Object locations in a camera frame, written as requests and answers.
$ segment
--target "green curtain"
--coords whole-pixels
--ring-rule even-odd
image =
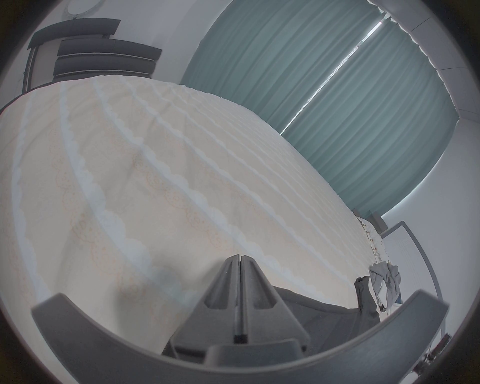
[[[281,132],[381,19],[361,0],[234,0],[182,83],[241,104]],[[433,168],[457,121],[428,58],[384,21],[283,136],[350,209],[382,215]]]

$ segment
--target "beige bedsheet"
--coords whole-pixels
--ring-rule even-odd
[[[65,383],[30,315],[56,292],[161,352],[231,255],[352,308],[375,261],[338,195],[254,113],[133,77],[51,85],[4,111],[0,225],[1,299]]]

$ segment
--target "mattress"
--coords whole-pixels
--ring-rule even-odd
[[[53,84],[2,113],[0,225],[0,298],[64,383],[30,314],[57,292],[159,353],[234,254],[347,308],[375,261],[352,212],[258,116],[136,77]]]

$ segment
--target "bed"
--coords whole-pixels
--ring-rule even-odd
[[[110,331],[161,352],[222,262],[358,306],[375,257],[329,184],[251,111],[126,76],[53,84],[0,116],[0,298],[63,383],[30,309],[57,292]]]

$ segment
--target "white round object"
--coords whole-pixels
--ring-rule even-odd
[[[96,7],[103,0],[72,0],[68,4],[67,12],[72,16],[79,16]]]

